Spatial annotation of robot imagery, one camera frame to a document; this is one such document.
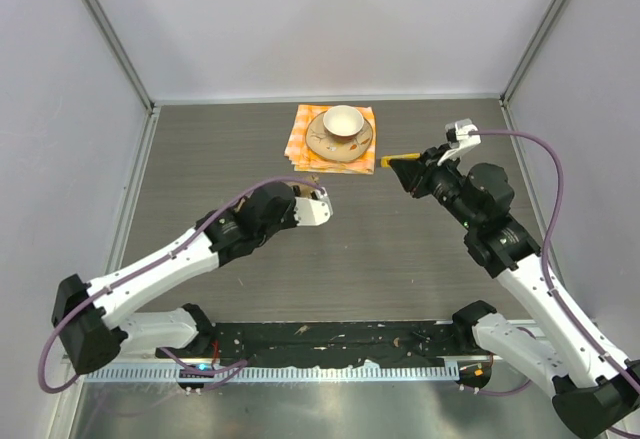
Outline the yellow utility knife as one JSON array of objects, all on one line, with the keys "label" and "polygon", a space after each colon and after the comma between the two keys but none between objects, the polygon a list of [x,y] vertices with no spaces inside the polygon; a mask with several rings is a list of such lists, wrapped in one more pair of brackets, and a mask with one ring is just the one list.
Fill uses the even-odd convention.
[{"label": "yellow utility knife", "polygon": [[420,153],[405,153],[397,155],[386,155],[377,159],[377,166],[381,168],[390,168],[391,162],[394,160],[416,160],[421,156]]}]

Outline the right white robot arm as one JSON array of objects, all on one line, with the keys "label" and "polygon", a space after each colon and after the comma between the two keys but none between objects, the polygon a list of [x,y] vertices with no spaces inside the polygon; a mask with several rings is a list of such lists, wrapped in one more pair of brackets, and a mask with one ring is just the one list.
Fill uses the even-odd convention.
[{"label": "right white robot arm", "polygon": [[510,292],[543,332],[540,342],[476,301],[454,314],[451,339],[465,354],[498,355],[551,399],[579,438],[596,438],[639,408],[639,363],[616,347],[571,297],[529,232],[513,218],[515,193],[503,168],[468,174],[447,146],[384,160],[414,198],[432,196],[466,230],[472,259]]}]

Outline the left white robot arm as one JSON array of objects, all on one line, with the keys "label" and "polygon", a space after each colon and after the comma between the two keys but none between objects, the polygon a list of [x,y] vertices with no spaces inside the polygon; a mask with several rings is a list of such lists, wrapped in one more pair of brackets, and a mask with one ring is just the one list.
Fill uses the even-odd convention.
[{"label": "left white robot arm", "polygon": [[298,186],[262,183],[125,269],[89,282],[76,274],[63,279],[56,292],[52,325],[75,372],[89,374],[115,359],[132,337],[123,323],[152,299],[252,254],[283,229],[295,228],[299,197]]}]

